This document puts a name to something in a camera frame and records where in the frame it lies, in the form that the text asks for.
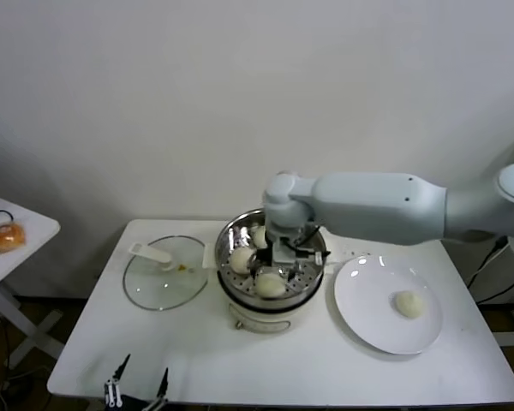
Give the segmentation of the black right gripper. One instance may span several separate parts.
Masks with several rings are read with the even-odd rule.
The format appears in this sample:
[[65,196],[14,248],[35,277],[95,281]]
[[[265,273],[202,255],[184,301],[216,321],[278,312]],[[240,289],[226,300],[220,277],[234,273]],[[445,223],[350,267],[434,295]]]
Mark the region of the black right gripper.
[[251,278],[256,278],[261,266],[291,266],[288,270],[287,283],[303,273],[303,263],[296,263],[296,252],[287,247],[269,247],[257,250],[247,263]]

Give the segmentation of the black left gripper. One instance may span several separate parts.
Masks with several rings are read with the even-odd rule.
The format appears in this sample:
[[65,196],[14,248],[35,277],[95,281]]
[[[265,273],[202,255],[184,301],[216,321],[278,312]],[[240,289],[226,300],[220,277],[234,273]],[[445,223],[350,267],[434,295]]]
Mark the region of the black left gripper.
[[129,362],[131,354],[128,354],[121,365],[114,371],[112,377],[104,383],[104,399],[106,407],[115,407],[118,411],[142,411],[147,408],[148,411],[159,411],[164,408],[168,402],[166,397],[168,390],[168,374],[169,369],[166,368],[162,377],[158,393],[153,402],[141,400],[132,396],[122,396],[120,390],[120,379]]

